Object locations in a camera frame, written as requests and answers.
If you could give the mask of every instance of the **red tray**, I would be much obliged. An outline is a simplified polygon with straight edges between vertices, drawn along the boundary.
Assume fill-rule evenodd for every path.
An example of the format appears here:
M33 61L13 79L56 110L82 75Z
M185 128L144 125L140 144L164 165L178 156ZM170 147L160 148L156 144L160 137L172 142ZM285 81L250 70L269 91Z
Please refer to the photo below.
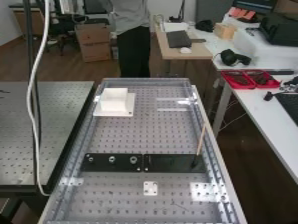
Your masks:
M246 70L245 74L249 76L251 81L255 83L257 88L267 89L267 88L279 88L279 86L281 86L281 83L273 78L273 76L262 70ZM261 83L263 80L261 80L261 82L257 82L255 79L251 77L253 76L251 74L257 74L257 75L262 76L265 82Z
M243 71L222 71L221 75L233 89L254 89L255 82L249 78Z

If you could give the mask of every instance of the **perforated metal table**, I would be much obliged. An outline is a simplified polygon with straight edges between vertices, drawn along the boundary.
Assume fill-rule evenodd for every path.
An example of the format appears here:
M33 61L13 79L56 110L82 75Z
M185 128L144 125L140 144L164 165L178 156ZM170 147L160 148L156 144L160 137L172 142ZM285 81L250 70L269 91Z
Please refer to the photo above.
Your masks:
M93 82L41 82L43 138L41 184L51 190L57 181L72 135L84 115ZM25 106L25 82L0 83L0 193L35 192L32 129Z
M93 117L106 87L136 93L132 118ZM188 79L105 79L40 224L246 223L197 89ZM88 153L194 154L204 173L82 172ZM145 182L158 193L148 196Z

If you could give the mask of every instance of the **dark pants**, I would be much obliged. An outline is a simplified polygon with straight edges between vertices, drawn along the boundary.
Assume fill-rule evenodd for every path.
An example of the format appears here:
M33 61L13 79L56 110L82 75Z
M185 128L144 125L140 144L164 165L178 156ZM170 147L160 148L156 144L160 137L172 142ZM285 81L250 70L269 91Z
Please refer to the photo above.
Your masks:
M150 30L137 27L117 36L121 77L149 78Z

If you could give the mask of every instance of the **computer monitor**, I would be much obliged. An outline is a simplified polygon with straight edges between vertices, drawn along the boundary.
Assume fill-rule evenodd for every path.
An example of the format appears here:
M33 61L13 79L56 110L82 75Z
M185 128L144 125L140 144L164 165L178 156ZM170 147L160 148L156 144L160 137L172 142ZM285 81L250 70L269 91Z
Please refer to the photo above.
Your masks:
M233 3L234 7L255 11L261 14L270 13L275 5L277 0L234 0Z
M84 0L84 11L86 15L106 14L106 11L98 0Z

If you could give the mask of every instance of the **person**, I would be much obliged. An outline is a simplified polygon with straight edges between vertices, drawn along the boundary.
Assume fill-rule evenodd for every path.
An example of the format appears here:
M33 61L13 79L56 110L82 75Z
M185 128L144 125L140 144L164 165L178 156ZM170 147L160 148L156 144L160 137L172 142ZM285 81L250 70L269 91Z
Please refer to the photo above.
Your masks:
M149 78L148 0L98 0L116 22L121 77Z

